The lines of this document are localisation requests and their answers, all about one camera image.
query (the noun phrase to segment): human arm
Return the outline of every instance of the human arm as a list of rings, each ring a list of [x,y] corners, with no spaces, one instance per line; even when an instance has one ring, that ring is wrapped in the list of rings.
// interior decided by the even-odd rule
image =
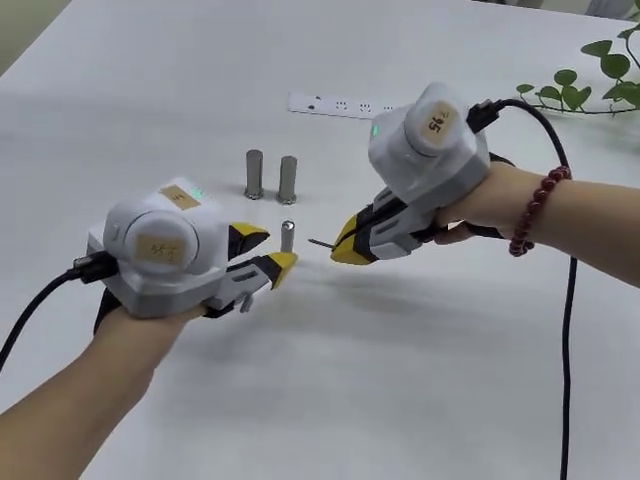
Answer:
[[[87,349],[0,415],[0,478],[80,477],[120,420],[146,393],[153,372],[203,307],[162,320],[108,314]]]
[[[438,221],[458,220],[495,227],[510,238],[527,202],[544,178],[493,162],[490,173],[459,202],[442,209]],[[640,190],[616,185],[566,180],[558,183],[530,239],[640,287]],[[462,225],[438,238],[440,244],[471,237]]]

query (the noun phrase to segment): label sticker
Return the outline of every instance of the label sticker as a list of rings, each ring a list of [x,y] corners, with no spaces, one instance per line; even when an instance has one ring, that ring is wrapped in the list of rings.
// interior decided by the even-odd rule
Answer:
[[[440,146],[447,132],[458,119],[458,112],[447,102],[440,101],[431,110],[420,130],[421,135],[435,146]]]
[[[189,210],[193,207],[199,207],[200,202],[182,190],[177,185],[169,185],[160,190],[160,193],[167,197],[180,210]]]
[[[164,265],[181,265],[185,250],[186,245],[182,238],[141,233],[136,238],[135,259]]]

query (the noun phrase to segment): red bead bracelet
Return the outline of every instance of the red bead bracelet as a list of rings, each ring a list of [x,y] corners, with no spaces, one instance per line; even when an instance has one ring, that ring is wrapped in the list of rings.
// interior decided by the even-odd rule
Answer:
[[[513,237],[509,244],[509,253],[511,255],[521,257],[535,246],[533,242],[527,240],[531,224],[544,208],[549,195],[551,195],[556,185],[562,180],[569,179],[571,179],[571,170],[568,167],[558,167],[551,170],[549,175],[540,182],[540,188],[533,192],[533,198],[527,204],[527,209],[520,217],[513,232]]]

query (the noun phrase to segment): metal cylinder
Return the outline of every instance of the metal cylinder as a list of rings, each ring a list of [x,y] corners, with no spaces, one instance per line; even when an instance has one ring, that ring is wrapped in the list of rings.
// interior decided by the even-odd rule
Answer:
[[[280,251],[291,253],[293,252],[293,237],[296,232],[296,224],[291,220],[285,220],[282,222],[282,229],[280,230]]]
[[[296,170],[298,159],[292,156],[282,157],[280,161],[280,187],[276,199],[283,205],[296,203]]]
[[[262,188],[262,159],[260,150],[249,150],[247,152],[247,187],[244,196],[251,200],[259,200],[264,195]]]

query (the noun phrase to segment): power strip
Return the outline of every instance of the power strip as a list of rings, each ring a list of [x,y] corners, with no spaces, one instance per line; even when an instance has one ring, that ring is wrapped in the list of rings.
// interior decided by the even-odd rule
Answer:
[[[296,113],[368,119],[381,113],[390,112],[396,107],[370,100],[292,92],[289,93],[287,108],[290,112]]]

